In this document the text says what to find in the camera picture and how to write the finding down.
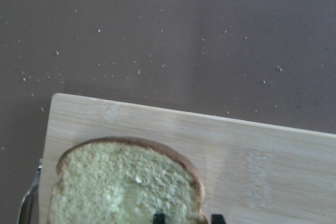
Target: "brown table surface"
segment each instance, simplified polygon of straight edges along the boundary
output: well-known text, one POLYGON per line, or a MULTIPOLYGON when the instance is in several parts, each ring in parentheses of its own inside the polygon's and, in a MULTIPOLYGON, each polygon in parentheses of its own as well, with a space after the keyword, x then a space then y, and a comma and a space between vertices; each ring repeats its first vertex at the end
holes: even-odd
POLYGON ((0 3, 1 223, 57 92, 336 133, 336 0, 0 3))

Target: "bread crust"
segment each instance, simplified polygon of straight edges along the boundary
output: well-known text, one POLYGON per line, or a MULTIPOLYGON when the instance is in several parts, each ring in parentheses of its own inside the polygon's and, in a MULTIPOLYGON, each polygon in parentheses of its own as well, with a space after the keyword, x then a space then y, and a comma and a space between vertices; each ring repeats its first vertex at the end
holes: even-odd
POLYGON ((195 184, 193 186, 196 188, 196 190, 199 193, 200 200, 199 200, 197 210, 199 212, 200 220, 198 223, 199 224, 207 223, 207 220, 202 212, 202 206, 203 206, 203 202, 205 198, 205 189, 204 189, 204 185, 201 179, 201 175, 198 172, 197 168, 185 156, 183 156, 179 152, 175 151, 174 149, 164 144, 161 144, 155 141, 147 140, 144 138, 138 138, 138 137, 114 137, 114 136, 96 138, 96 139, 85 141, 83 143, 75 145, 74 147, 68 149, 62 154, 56 166, 57 174, 59 176, 61 175, 64 160, 69 153, 71 153, 73 150, 83 145, 98 144, 98 143, 122 143, 122 144, 129 144, 129 145, 137 145, 137 146, 141 146, 144 148, 150 148, 150 149, 153 149, 154 151, 157 151, 169 157, 171 160, 178 162, 182 167, 184 167, 192 175, 195 181, 195 184))

